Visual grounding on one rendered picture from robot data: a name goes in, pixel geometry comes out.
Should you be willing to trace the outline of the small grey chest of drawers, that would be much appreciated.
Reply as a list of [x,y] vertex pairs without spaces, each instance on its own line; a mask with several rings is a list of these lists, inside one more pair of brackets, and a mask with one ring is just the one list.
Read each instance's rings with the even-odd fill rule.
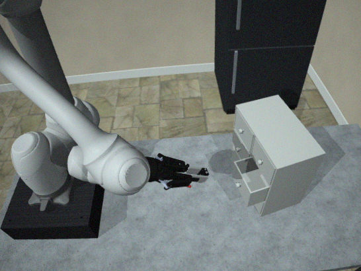
[[304,197],[325,152],[279,95],[235,105],[276,168],[261,217]]

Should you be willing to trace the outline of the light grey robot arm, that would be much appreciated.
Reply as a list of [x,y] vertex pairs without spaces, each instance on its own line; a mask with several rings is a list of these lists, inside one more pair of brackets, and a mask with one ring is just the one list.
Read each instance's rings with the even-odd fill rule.
[[0,0],[0,14],[25,59],[0,25],[0,72],[46,117],[43,132],[25,133],[11,148],[16,172],[33,190],[29,205],[41,204],[41,213],[48,213],[52,204],[68,206],[76,178],[119,196],[139,192],[150,178],[148,160],[117,133],[101,130],[97,109],[73,97],[41,4]]

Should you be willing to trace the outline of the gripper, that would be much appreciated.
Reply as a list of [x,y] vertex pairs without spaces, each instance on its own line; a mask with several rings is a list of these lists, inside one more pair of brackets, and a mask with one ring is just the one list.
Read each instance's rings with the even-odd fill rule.
[[[146,159],[151,170],[148,182],[162,183],[165,190],[189,186],[191,182],[205,182],[208,179],[208,176],[198,175],[202,168],[189,167],[190,165],[185,165],[184,161],[160,153],[156,158],[146,157]],[[183,174],[184,172],[188,174]]]

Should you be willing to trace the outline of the black nine-volt battery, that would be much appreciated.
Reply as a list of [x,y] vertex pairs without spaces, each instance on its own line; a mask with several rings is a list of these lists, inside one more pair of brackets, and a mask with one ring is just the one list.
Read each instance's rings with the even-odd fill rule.
[[198,175],[204,175],[204,176],[208,176],[209,173],[208,173],[208,170],[206,168],[202,168],[200,170],[200,172],[198,173]]

